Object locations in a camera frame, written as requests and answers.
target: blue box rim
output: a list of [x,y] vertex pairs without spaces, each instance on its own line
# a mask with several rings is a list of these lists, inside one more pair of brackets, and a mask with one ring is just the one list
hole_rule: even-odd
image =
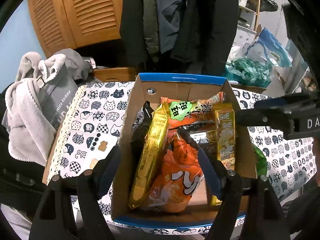
[[[245,217],[246,212],[239,212],[237,219]],[[134,219],[127,216],[120,216],[117,219],[113,219],[114,222],[124,225],[143,227],[143,228],[164,228],[164,229],[177,229],[177,228],[195,228],[211,226],[214,219],[201,220],[193,223],[175,223],[175,222],[162,222],[145,219]]]
[[140,73],[139,76],[142,82],[188,82],[220,86],[227,80],[225,77],[179,73]]

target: green plastic bag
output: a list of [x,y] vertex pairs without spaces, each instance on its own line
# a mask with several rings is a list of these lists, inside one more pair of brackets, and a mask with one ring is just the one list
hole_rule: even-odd
[[272,64],[262,63],[246,57],[231,60],[226,64],[225,77],[238,81],[241,85],[266,88],[270,82]]
[[267,158],[264,156],[263,152],[254,144],[252,144],[254,152],[256,154],[256,170],[257,176],[267,175]]

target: screw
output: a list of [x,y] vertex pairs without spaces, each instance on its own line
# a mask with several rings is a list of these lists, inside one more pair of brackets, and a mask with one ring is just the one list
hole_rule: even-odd
[[85,170],[85,171],[83,172],[83,174],[84,174],[85,176],[89,176],[89,175],[92,174],[92,170],[90,170],[90,169]]
[[261,176],[260,176],[260,179],[263,180],[263,181],[267,181],[267,180],[268,180],[268,178],[267,178],[266,175],[261,175]]
[[236,172],[234,170],[227,170],[228,175],[234,176]]
[[59,175],[54,175],[53,177],[52,177],[52,180],[53,181],[57,181],[57,180],[59,180],[60,179],[60,176]]

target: cat-print tablecloth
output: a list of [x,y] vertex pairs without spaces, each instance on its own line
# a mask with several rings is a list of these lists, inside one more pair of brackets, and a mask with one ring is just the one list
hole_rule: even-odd
[[[75,98],[70,106],[72,116],[66,117],[69,119],[69,126],[65,126],[65,129],[69,127],[69,130],[65,132],[63,143],[60,142],[61,148],[63,148],[60,151],[61,156],[59,153],[55,156],[55,160],[60,157],[57,171],[63,178],[78,176],[90,168],[90,161],[86,160],[99,159],[89,150],[84,152],[78,149],[76,142],[86,144],[86,140],[93,132],[120,136],[133,85],[134,82],[110,82],[79,88],[81,93],[77,92],[78,98]],[[266,98],[263,95],[244,90],[234,90],[234,93],[242,108],[253,107],[255,101]],[[248,129],[253,143],[267,156],[267,176],[280,200],[307,182],[316,172],[310,148],[311,138],[287,142],[283,140],[280,131],[268,127],[249,127]],[[155,228],[154,226],[141,227],[134,224],[117,223],[111,219],[111,197],[112,185],[108,194],[98,201],[101,212],[109,224],[161,235],[201,234],[208,232],[211,227],[211,224],[205,224],[196,227]],[[80,211],[77,196],[72,196],[71,201],[73,207]],[[244,216],[240,216],[235,226],[242,225],[243,222]]]
[[[267,96],[234,89],[241,109],[253,108],[256,101]],[[267,177],[278,199],[284,200],[299,189],[316,173],[315,157],[312,153],[313,138],[286,141],[283,132],[269,126],[248,127],[251,142],[259,147],[267,158]]]

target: green jacket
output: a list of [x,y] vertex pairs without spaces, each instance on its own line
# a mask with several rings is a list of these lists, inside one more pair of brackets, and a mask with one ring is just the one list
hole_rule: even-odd
[[143,33],[148,54],[154,59],[159,52],[156,0],[143,0]]

